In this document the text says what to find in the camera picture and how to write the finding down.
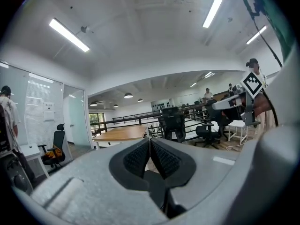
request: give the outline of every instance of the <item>person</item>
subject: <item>person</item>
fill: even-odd
[[[229,84],[228,94],[230,97],[234,96],[233,86],[231,83]]]
[[[260,80],[263,88],[265,89],[266,88],[265,76],[260,71],[257,59],[251,58],[246,63],[246,67],[249,67],[250,71],[256,74],[257,78]],[[260,124],[257,125],[255,130],[255,139],[258,139],[264,133],[265,128],[266,130],[269,130],[275,127],[275,120],[274,120],[273,112],[270,110],[261,111],[261,112],[257,110],[255,116],[256,119],[260,122]]]
[[[204,96],[203,96],[205,102],[208,101],[208,100],[211,100],[212,97],[213,97],[213,95],[212,95],[212,93],[210,92],[210,89],[207,88],[207,89],[206,89],[206,93],[205,93]]]
[[[11,89],[8,86],[4,86],[1,89],[0,105],[7,112],[9,118],[9,127],[14,132],[14,136],[18,136],[18,123],[20,123],[18,110],[15,103],[10,99]]]
[[[0,105],[3,107],[6,117],[6,123],[8,127],[7,135],[10,136],[11,140],[11,149],[19,158],[24,171],[26,172],[31,183],[35,181],[35,176],[30,168],[25,156],[23,155],[18,141],[18,124],[21,122],[18,115],[18,110],[15,103],[10,99],[11,89],[8,86],[4,86],[1,89],[0,93]]]

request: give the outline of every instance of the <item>wooden table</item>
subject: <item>wooden table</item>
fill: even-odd
[[[128,127],[116,127],[107,133],[93,138],[97,143],[96,149],[99,149],[99,142],[105,143],[121,143],[124,141],[130,141],[143,138],[145,133],[148,134],[148,125],[133,125]]]

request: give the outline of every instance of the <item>window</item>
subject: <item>window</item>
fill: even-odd
[[[105,133],[105,131],[101,131],[101,132],[95,134],[95,132],[98,129],[104,128],[104,124],[92,125],[93,123],[104,122],[105,121],[104,113],[90,113],[89,118],[90,118],[90,129],[92,130],[92,135],[93,136],[100,135],[101,133]]]

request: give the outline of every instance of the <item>fluorescent light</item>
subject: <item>fluorescent light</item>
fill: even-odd
[[[246,43],[247,45],[251,43],[254,39],[256,39],[263,31],[267,29],[267,26],[264,26],[262,29],[260,29],[253,37],[251,37]]]
[[[212,22],[212,20],[214,19],[217,10],[219,9],[220,5],[221,5],[222,0],[214,0],[211,8],[210,8],[210,12],[208,13],[205,22],[203,24],[203,27],[208,28]]]
[[[34,78],[37,78],[37,79],[39,79],[39,80],[43,80],[43,81],[48,82],[48,83],[53,83],[53,80],[50,80],[50,79],[48,79],[48,78],[45,78],[45,77],[41,77],[41,76],[35,75],[35,74],[33,74],[33,73],[29,73],[29,76],[30,76],[30,77],[34,77]]]
[[[210,72],[210,74],[208,73],[205,78],[208,78],[208,77],[212,77],[214,75],[214,73]]]
[[[39,98],[39,97],[29,97],[29,96],[27,96],[27,98],[32,98],[32,99],[42,100],[42,99]]]
[[[9,65],[4,64],[3,62],[0,62],[0,66],[1,66],[1,67],[4,67],[4,68],[9,68]]]
[[[71,33],[64,25],[62,25],[58,20],[53,18],[49,23],[49,26],[54,30],[63,35],[70,42],[74,43],[77,47],[82,49],[84,52],[88,51],[90,48],[85,45],[82,41],[80,41],[73,33]]]
[[[209,72],[207,75],[205,75],[204,77],[207,77],[209,74],[211,74],[212,72]]]

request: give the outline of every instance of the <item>black office chair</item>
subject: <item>black office chair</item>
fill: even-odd
[[[213,143],[214,142],[217,142],[217,143],[220,143],[220,135],[219,135],[219,132],[212,132],[211,131],[211,127],[214,126],[211,121],[218,121],[221,119],[221,112],[218,111],[218,110],[214,110],[212,108],[212,104],[213,103],[216,103],[217,101],[212,99],[212,100],[209,100],[207,102],[207,105],[205,106],[208,114],[209,114],[209,117],[207,119],[204,119],[206,121],[206,123],[203,123],[202,126],[198,126],[196,127],[196,134],[199,136],[199,137],[202,137],[203,138],[203,141],[201,142],[197,142],[197,143],[204,143],[204,147],[206,146],[212,146],[214,147],[215,149],[218,149],[218,147],[216,147]]]
[[[163,138],[172,140],[172,133],[175,132],[177,142],[183,142],[186,138],[184,114],[179,112],[178,107],[163,109],[162,113],[163,116],[158,117],[158,121],[164,131]]]
[[[57,154],[56,154],[57,148],[52,147],[52,148],[47,149],[47,151],[53,151],[55,154],[54,158],[49,158],[46,155],[41,157],[43,164],[50,165],[51,167],[55,166],[55,170],[58,169],[57,164],[61,166],[60,162],[63,162],[66,159],[66,155],[64,154],[64,152],[62,150],[62,145],[63,145],[64,138],[65,138],[64,124],[57,125],[56,129],[58,131],[54,132],[53,145],[55,145],[57,148],[59,148],[61,150],[61,156],[57,156]],[[38,145],[38,147],[43,148],[44,153],[46,153],[45,146],[47,146],[47,145],[46,144]]]

